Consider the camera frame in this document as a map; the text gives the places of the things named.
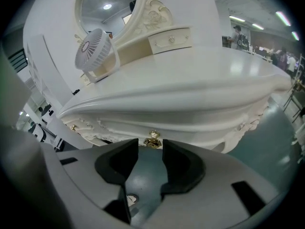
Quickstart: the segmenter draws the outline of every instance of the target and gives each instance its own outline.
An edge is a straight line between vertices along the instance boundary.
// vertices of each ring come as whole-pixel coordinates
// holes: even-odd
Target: gold drawer handle
[[[70,129],[75,132],[76,127],[77,127],[76,125],[73,125],[73,126],[70,126]]]
[[[149,133],[151,135],[151,138],[146,138],[144,141],[144,144],[147,147],[152,147],[152,148],[158,148],[162,145],[161,141],[158,140],[158,137],[160,136],[159,132],[152,131]]]

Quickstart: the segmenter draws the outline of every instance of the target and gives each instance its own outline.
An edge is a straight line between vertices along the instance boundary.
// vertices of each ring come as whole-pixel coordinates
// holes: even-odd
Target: person
[[[246,36],[243,36],[243,46],[242,48],[246,51],[250,51],[250,43],[248,41],[248,38]]]
[[[290,55],[290,58],[288,59],[287,63],[288,63],[288,69],[286,72],[288,73],[288,75],[290,75],[290,77],[292,77],[295,71],[295,63],[296,63],[293,53]]]
[[[279,67],[283,71],[286,71],[286,69],[287,69],[287,54],[286,54],[286,52],[287,52],[286,48],[282,47],[282,50],[279,53],[278,63],[277,63],[277,67]]]
[[[259,47],[257,45],[255,45],[254,52],[257,53],[258,51],[259,51]]]
[[[270,53],[270,59],[272,60],[272,64],[277,66],[277,56],[274,53],[274,50],[271,49],[269,53]]]
[[[231,42],[231,48],[241,50],[242,47],[238,46],[238,38],[241,35],[242,28],[239,25],[233,27],[235,32],[232,33],[232,37],[228,38],[228,41]]]

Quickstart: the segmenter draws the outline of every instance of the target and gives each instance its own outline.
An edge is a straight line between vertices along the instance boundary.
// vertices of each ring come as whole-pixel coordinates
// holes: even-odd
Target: portable fan
[[[115,65],[111,70],[106,69],[102,64],[113,48]],[[75,57],[75,67],[82,70],[90,82],[95,83],[108,75],[114,73],[120,67],[118,51],[109,35],[101,29],[95,29],[82,41]],[[94,70],[103,67],[106,73],[96,76]]]

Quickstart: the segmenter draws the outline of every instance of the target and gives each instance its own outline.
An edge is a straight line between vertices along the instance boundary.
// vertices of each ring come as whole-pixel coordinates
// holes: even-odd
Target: drawer
[[[190,28],[164,31],[148,37],[153,54],[193,46]]]

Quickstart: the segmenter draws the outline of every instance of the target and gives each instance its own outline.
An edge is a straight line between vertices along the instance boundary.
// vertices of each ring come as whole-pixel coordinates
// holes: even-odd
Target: mirror
[[[100,28],[117,35],[130,19],[136,0],[82,0],[81,25],[89,33]]]

